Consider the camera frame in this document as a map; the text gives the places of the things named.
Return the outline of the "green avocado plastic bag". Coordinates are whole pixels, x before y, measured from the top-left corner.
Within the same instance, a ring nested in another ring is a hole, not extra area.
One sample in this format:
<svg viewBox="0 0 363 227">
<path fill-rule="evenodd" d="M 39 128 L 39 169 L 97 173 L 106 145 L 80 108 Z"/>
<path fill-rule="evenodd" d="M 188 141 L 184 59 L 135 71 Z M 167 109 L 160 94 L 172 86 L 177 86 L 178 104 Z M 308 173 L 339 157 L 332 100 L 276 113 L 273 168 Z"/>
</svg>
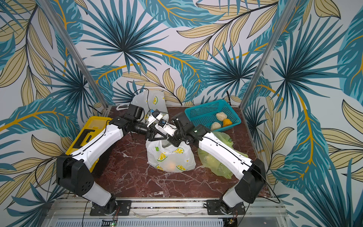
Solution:
<svg viewBox="0 0 363 227">
<path fill-rule="evenodd" d="M 248 155 L 233 148 L 233 141 L 228 134 L 218 131 L 203 136 L 199 142 L 198 156 L 204 167 L 226 179 L 235 176 L 240 180 L 251 162 Z"/>
</svg>

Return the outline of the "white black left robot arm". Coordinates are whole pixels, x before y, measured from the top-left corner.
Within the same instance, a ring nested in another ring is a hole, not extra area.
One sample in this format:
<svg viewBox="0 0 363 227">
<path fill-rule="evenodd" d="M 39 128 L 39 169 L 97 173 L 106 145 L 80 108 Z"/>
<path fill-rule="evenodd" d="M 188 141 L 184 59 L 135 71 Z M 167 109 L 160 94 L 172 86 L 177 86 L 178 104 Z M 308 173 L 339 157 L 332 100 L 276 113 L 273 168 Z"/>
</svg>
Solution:
<svg viewBox="0 0 363 227">
<path fill-rule="evenodd" d="M 160 134 L 161 139 L 173 136 L 176 128 L 163 119 L 162 112 L 150 113 L 146 123 L 139 122 L 143 108 L 129 105 L 124 116 L 113 118 L 86 145 L 63 155 L 56 161 L 56 182 L 66 190 L 83 197 L 101 208 L 115 209 L 116 201 L 112 194 L 94 181 L 90 169 L 112 145 L 121 140 L 129 132 L 145 135 L 147 139 L 155 141 Z"/>
</svg>

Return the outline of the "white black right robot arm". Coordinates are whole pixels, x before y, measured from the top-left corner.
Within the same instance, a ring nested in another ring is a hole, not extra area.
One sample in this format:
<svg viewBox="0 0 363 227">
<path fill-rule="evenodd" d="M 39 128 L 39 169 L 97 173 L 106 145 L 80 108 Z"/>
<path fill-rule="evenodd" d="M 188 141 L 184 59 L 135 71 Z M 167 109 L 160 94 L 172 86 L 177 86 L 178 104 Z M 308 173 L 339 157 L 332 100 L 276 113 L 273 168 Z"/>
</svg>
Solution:
<svg viewBox="0 0 363 227">
<path fill-rule="evenodd" d="M 176 130 L 168 140 L 174 146 L 185 142 L 198 147 L 225 165 L 239 180 L 221 196 L 222 208 L 231 209 L 241 202 L 254 203 L 266 183 L 266 171 L 261 160 L 252 160 L 238 153 L 207 127 L 201 124 L 195 126 L 185 113 L 172 117 L 172 122 Z"/>
</svg>

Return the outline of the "white lemon plastic bag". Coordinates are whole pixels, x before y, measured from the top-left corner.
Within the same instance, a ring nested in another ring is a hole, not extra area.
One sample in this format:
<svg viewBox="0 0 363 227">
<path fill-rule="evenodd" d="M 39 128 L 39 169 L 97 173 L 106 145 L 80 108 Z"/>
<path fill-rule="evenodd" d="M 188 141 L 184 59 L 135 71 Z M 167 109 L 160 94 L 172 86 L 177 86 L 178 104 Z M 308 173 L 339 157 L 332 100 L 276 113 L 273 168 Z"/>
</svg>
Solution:
<svg viewBox="0 0 363 227">
<path fill-rule="evenodd" d="M 175 147 L 167 140 L 146 141 L 146 149 L 148 164 L 158 170 L 181 173 L 196 166 L 193 151 L 185 142 Z"/>
</svg>

